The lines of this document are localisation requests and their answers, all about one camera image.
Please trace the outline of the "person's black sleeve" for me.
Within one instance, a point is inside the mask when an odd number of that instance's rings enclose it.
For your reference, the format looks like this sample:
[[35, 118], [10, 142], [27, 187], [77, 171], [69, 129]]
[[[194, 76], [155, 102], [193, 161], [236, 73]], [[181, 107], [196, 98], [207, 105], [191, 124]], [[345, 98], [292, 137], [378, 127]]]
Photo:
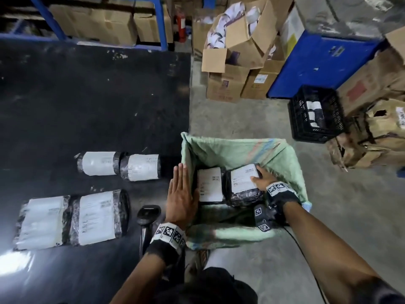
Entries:
[[352, 287], [349, 304], [405, 304], [405, 296], [381, 278], [371, 277]]

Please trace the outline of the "person's black trousers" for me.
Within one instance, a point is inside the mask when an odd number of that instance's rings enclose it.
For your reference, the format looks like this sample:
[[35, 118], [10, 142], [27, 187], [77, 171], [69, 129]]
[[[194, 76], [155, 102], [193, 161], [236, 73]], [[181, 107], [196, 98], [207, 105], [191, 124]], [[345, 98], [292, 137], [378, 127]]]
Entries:
[[258, 304], [258, 296], [226, 269], [208, 267], [189, 282], [157, 289], [149, 304]]

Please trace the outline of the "green woven sack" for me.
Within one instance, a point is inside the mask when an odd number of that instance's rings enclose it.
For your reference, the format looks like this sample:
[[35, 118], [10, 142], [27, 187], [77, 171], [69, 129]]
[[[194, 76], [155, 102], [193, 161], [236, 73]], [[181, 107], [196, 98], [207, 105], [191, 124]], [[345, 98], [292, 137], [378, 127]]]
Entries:
[[[285, 139], [222, 139], [194, 137], [186, 132], [182, 132], [181, 136], [181, 162], [187, 165], [193, 186], [197, 169], [220, 167], [230, 171], [247, 164], [259, 164], [294, 189], [303, 208], [311, 211], [312, 203], [308, 199], [298, 157]], [[272, 238], [279, 233], [276, 230], [263, 232], [257, 228], [253, 206], [237, 202], [233, 207], [230, 179], [224, 179], [222, 185], [225, 190], [223, 202], [210, 204], [203, 202], [200, 197], [196, 218], [186, 232], [188, 249], [238, 247]]]

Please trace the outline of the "large cardboard box under rack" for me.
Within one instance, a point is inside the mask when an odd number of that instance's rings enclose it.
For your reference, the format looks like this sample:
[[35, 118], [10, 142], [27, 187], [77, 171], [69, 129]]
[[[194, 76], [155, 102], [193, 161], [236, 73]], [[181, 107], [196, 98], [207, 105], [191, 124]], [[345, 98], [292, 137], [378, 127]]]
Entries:
[[49, 11], [68, 37], [133, 46], [135, 0], [55, 0]]

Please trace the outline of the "left wristband with markers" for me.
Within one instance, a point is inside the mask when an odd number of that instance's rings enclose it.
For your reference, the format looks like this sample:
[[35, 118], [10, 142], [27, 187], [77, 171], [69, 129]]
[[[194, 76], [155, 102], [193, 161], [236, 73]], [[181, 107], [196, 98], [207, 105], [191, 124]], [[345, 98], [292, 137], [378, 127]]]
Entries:
[[178, 262], [185, 247], [185, 231], [173, 223], [162, 223], [153, 235], [146, 253], [158, 256], [169, 267]]

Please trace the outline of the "black barcode scanner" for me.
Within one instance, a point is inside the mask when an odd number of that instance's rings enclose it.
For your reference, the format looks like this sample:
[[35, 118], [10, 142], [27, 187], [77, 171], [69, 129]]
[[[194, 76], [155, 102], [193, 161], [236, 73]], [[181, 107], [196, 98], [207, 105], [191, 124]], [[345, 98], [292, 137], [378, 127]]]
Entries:
[[153, 224], [160, 215], [161, 208], [159, 205], [144, 205], [137, 213], [136, 222], [141, 228], [139, 259], [143, 257], [150, 244], [153, 237]]

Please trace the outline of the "person's left forearm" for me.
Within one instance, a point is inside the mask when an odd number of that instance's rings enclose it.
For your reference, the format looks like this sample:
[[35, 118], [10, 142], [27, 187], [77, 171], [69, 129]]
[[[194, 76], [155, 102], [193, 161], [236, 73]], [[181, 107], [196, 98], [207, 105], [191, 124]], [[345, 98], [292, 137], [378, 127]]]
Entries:
[[171, 245], [150, 246], [109, 304], [148, 304], [166, 268], [178, 258]]

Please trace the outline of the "cardboard box with purple print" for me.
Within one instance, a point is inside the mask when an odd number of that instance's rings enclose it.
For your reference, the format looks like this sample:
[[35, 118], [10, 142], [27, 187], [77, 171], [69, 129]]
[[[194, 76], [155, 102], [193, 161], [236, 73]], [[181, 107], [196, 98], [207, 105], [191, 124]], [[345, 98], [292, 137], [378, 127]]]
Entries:
[[206, 98], [222, 102], [239, 101], [249, 72], [248, 68], [228, 64], [225, 65], [224, 73], [210, 72]]

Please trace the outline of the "torn cardboard box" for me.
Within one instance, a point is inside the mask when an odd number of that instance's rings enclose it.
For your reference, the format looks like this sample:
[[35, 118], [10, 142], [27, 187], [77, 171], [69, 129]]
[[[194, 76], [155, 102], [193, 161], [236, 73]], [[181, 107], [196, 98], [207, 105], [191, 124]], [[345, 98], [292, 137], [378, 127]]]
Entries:
[[349, 132], [326, 142], [342, 169], [405, 167], [405, 101], [381, 98], [349, 119]]

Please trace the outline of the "wristband with markers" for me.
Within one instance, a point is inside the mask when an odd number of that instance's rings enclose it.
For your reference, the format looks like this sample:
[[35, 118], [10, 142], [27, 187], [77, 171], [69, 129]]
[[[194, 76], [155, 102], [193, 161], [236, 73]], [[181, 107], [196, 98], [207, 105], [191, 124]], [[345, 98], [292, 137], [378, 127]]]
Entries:
[[266, 187], [266, 197], [271, 208], [276, 210], [279, 215], [284, 214], [284, 205], [294, 202], [302, 206], [296, 191], [285, 182], [273, 182]]
[[173, 223], [162, 223], [153, 235], [146, 253], [158, 256], [169, 267], [178, 262], [185, 247], [185, 231]]

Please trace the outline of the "small cardboard box under rack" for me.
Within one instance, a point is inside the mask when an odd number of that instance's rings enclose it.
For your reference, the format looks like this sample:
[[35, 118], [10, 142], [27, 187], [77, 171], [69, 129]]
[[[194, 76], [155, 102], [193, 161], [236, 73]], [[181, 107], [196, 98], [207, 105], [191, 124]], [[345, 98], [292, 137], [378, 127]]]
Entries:
[[[173, 44], [172, 0], [161, 0], [166, 41]], [[134, 22], [141, 42], [160, 42], [158, 22], [155, 14], [155, 6], [150, 1], [136, 0], [134, 7]]]

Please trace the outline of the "right wristband with markers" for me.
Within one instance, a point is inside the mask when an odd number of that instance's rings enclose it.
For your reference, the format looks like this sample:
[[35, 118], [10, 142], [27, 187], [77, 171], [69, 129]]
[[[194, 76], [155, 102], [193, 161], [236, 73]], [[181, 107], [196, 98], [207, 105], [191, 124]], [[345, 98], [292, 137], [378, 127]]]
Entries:
[[284, 205], [294, 202], [302, 206], [296, 191], [285, 182], [273, 182], [266, 187], [266, 197], [271, 208], [276, 210], [279, 215], [284, 214]]

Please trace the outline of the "person's right forearm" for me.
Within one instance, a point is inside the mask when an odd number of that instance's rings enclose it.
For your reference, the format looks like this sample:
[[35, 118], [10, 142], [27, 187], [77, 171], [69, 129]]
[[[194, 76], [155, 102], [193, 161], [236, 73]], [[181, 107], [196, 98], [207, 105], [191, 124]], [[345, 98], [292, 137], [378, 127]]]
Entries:
[[330, 304], [350, 304], [360, 284], [381, 279], [355, 250], [298, 203], [286, 202], [283, 211]]

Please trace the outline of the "open cardboard box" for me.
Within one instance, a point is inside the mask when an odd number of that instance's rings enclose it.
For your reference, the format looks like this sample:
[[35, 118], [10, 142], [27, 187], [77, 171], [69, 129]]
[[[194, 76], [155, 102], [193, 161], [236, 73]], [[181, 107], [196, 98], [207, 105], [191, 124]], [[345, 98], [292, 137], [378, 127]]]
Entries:
[[202, 53], [202, 71], [208, 73], [224, 73], [226, 64], [241, 66], [250, 70], [262, 68], [269, 56], [271, 48], [273, 48], [275, 44], [275, 40], [265, 53], [263, 53], [252, 40], [249, 40], [246, 43], [238, 44], [230, 49], [208, 49], [205, 41], [204, 50]]

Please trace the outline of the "person's left hand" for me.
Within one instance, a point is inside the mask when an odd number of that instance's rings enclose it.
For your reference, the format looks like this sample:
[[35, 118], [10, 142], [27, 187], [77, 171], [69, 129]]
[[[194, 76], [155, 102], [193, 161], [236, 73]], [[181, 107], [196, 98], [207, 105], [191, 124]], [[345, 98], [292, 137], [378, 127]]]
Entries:
[[175, 190], [173, 193], [173, 199], [169, 201], [169, 191], [168, 191], [168, 196], [166, 200], [165, 222], [173, 223], [179, 226], [183, 231], [185, 231], [192, 223], [196, 215], [197, 208], [190, 207], [190, 201], [193, 193], [191, 192], [192, 187], [190, 185], [188, 168], [185, 164], [183, 165], [185, 167], [185, 176], [184, 176], [185, 192], [183, 194], [178, 193], [178, 165], [177, 165], [173, 169], [173, 179], [175, 181]]

